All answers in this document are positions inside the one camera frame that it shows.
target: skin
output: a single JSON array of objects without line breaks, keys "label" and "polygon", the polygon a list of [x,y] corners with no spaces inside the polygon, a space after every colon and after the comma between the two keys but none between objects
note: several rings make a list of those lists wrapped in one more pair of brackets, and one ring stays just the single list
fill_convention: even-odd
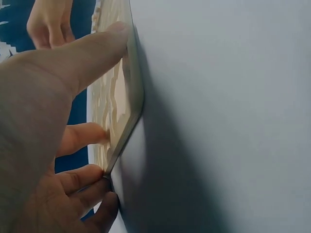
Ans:
[{"label": "skin", "polygon": [[50,49],[74,41],[70,26],[72,0],[36,0],[27,32],[36,49]]},{"label": "skin", "polygon": [[[105,33],[0,64],[0,232],[103,233],[111,227],[118,198],[103,171],[88,165],[55,174],[53,168],[55,157],[107,140],[97,124],[66,124],[76,95],[119,62],[128,32],[118,22]],[[82,222],[100,201],[99,211]]]}]

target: fingernail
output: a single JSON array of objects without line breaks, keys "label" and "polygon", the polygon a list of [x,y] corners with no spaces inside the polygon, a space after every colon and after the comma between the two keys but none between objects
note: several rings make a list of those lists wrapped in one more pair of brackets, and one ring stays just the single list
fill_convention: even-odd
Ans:
[{"label": "fingernail", "polygon": [[121,21],[119,22],[116,22],[116,23],[113,23],[111,24],[108,28],[107,28],[107,31],[109,32],[115,32],[115,33],[121,33],[125,30],[128,29],[128,26],[126,23],[123,23]]}]

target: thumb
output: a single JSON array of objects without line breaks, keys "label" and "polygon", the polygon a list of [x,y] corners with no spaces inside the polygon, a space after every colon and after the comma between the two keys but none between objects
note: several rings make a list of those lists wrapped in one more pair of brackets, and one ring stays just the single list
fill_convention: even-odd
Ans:
[{"label": "thumb", "polygon": [[51,48],[64,45],[65,40],[64,40],[63,32],[61,30],[61,24],[57,21],[53,22],[48,25],[48,29],[50,33]]},{"label": "thumb", "polygon": [[62,79],[74,98],[115,66],[126,51],[129,27],[117,22],[104,33],[87,35],[49,51],[45,67]]}]

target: white surface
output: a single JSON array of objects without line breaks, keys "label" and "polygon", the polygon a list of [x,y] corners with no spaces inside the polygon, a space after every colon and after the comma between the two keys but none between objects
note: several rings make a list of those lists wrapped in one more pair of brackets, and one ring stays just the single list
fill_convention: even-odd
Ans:
[{"label": "white surface", "polygon": [[311,1],[131,6],[145,109],[113,171],[129,232],[311,232]]}]

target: carved wooden panel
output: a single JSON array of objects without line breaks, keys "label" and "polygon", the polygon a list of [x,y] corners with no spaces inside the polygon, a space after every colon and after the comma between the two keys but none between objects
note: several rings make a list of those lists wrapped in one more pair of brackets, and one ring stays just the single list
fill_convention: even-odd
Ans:
[{"label": "carved wooden panel", "polygon": [[[92,17],[92,32],[104,32],[117,21],[125,21],[133,27],[128,0],[98,1]],[[113,69],[94,82],[88,91],[91,92],[88,95],[89,111],[92,112],[90,120],[110,133],[109,143],[92,146],[94,162],[109,172],[142,106],[143,91],[133,30],[128,53]]]}]

